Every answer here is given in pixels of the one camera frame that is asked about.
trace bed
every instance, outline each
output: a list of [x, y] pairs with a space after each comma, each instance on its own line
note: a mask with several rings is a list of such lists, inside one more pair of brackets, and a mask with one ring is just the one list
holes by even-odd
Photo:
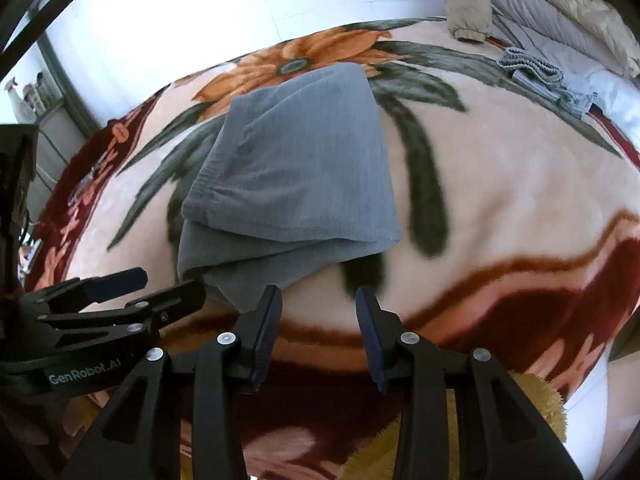
[[[145, 292], [175, 283], [180, 205], [215, 137], [199, 126], [235, 95], [356, 62], [380, 106], [404, 239], [284, 291], [271, 382], [239, 406], [249, 472], [337, 478], [397, 415], [399, 399], [369, 386], [353, 307], [362, 283], [409, 330], [488, 348], [571, 402], [640, 296], [640, 161], [595, 108], [579, 120], [511, 82], [495, 62], [504, 47], [458, 42], [442, 18], [353, 23], [172, 83], [71, 160], [34, 233], [44, 248], [27, 288], [135, 266]], [[235, 318], [207, 301], [161, 344], [196, 348]]]

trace beige puffer jacket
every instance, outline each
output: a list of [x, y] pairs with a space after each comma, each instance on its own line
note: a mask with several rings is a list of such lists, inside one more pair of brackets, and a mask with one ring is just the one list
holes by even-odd
[[[640, 73], [640, 46], [617, 10], [603, 0], [546, 0], [611, 50], [626, 72]], [[447, 0], [449, 31], [458, 40], [484, 41], [492, 29], [491, 0]]]

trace gray knit fabric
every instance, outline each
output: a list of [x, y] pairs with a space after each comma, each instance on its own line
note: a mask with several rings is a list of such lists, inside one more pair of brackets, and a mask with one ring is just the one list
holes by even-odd
[[379, 111], [343, 63], [236, 97], [182, 204], [178, 274], [240, 312], [401, 239]]

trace metal bolt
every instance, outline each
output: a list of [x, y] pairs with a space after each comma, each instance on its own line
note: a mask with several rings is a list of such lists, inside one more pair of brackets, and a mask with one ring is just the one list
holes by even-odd
[[223, 332], [218, 336], [218, 342], [221, 345], [230, 345], [235, 340], [236, 334], [234, 334], [233, 332]]
[[474, 359], [478, 361], [488, 361], [491, 359], [491, 352], [486, 348], [476, 348], [474, 350]]
[[140, 332], [144, 327], [142, 323], [132, 323], [127, 326], [127, 332]]
[[146, 358], [148, 361], [158, 361], [164, 355], [164, 352], [161, 348], [152, 348], [149, 352], [146, 353]]
[[420, 336], [415, 332], [404, 332], [400, 336], [400, 341], [406, 343], [407, 345], [415, 345], [418, 341], [420, 341]]

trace flower center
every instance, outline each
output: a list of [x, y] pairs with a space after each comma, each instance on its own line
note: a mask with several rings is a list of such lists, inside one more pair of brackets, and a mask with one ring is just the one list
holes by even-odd
[[309, 64], [310, 59], [306, 57], [297, 57], [296, 59], [292, 59], [291, 61], [287, 61], [284, 65], [281, 65], [278, 68], [279, 75], [287, 75], [293, 74], [294, 72], [298, 72]]

